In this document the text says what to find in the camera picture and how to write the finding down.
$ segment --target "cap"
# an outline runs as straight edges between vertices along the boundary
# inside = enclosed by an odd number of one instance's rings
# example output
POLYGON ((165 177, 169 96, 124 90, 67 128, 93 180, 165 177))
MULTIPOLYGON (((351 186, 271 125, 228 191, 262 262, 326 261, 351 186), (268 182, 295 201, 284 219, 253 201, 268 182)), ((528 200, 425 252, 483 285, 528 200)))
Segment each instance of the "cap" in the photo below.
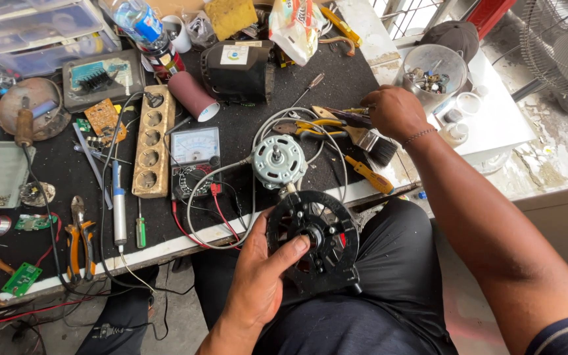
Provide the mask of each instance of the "cap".
POLYGON ((428 30, 419 44, 439 44, 455 52, 462 51, 464 61, 468 64, 477 54, 479 36, 472 22, 446 21, 428 30))

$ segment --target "yellow screwdriver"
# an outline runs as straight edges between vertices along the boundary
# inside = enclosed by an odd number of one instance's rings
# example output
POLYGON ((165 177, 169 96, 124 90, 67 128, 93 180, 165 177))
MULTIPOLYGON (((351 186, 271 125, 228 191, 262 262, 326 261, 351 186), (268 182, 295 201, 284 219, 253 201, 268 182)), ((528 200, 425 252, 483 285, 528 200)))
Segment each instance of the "yellow screwdriver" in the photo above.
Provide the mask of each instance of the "yellow screwdriver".
MULTIPOLYGON (((330 148, 336 150, 334 146, 332 146, 332 144, 328 143, 327 145, 330 148)), ((375 172, 372 171, 372 169, 368 168, 367 165, 361 162, 357 162, 354 158, 350 157, 349 155, 345 155, 343 153, 341 153, 341 155, 345 158, 345 160, 348 163, 350 163, 354 167, 354 171, 365 176, 367 181, 369 181, 376 190, 386 195, 391 195, 391 193, 394 192, 394 186, 385 177, 376 174, 375 172)))

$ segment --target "yellow-handled pliers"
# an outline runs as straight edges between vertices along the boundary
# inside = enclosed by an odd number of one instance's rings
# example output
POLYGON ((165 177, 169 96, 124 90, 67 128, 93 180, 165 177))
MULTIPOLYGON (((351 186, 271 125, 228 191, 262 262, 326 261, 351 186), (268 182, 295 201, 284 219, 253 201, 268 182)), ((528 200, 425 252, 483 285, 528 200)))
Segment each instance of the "yellow-handled pliers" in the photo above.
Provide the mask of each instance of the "yellow-handled pliers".
MULTIPOLYGON (((312 121, 315 125, 318 126, 333 126, 333 127, 344 127, 348 124, 341 120, 341 119, 330 119, 330 118, 320 118, 312 121)), ((273 131, 281 134, 295 134, 300 139, 304 139, 306 137, 312 138, 315 140, 325 140, 327 139, 327 135, 323 132, 317 132, 314 130, 315 126, 311 125, 310 123, 304 122, 295 122, 295 123, 282 123, 279 125, 275 125, 273 127, 273 131)), ((348 133, 345 131, 334 131, 328 132, 332 138, 345 138, 348 136, 348 133)))

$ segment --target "bracelet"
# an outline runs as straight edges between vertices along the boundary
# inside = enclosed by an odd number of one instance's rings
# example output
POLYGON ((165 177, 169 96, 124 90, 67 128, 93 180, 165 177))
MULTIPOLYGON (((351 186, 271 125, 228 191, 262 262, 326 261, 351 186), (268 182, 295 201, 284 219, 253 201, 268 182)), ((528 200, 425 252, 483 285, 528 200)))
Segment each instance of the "bracelet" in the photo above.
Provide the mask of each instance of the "bracelet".
POLYGON ((438 131, 438 130, 435 129, 435 128, 429 128, 428 130, 425 130, 425 131, 416 133, 416 134, 414 134, 413 136, 411 136, 409 139, 407 139, 407 140, 402 144, 402 146, 404 147, 405 145, 411 143, 415 138, 418 138, 419 136, 423 136, 424 134, 431 133, 431 132, 437 132, 437 131, 438 131))

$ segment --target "green circuit board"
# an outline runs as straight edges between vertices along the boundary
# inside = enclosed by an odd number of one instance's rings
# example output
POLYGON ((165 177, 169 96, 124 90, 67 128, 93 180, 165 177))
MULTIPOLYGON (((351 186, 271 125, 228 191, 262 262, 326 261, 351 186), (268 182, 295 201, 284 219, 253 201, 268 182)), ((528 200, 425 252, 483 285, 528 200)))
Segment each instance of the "green circuit board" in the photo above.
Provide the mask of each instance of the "green circuit board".
POLYGON ((13 296, 21 297, 28 292, 30 286, 42 272, 42 269, 34 265, 23 263, 1 290, 13 296))
MULTIPOLYGON (((56 223, 56 216, 52 216, 52 223, 56 223)), ((39 230, 49 227, 47 215, 19 215, 19 221, 14 228, 17 230, 39 230)))

